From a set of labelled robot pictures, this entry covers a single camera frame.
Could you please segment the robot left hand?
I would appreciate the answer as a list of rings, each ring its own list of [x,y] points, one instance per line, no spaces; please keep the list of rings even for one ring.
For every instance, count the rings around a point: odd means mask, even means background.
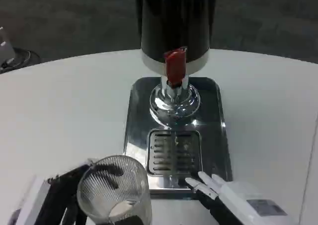
[[[115,155],[67,173],[34,179],[10,225],[150,225],[146,172],[135,159]]]

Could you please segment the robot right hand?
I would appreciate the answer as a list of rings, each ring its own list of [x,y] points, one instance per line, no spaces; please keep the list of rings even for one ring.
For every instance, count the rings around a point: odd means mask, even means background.
[[[197,173],[186,177],[200,203],[220,225],[295,225],[293,219],[272,199],[247,182],[226,182],[220,176]]]

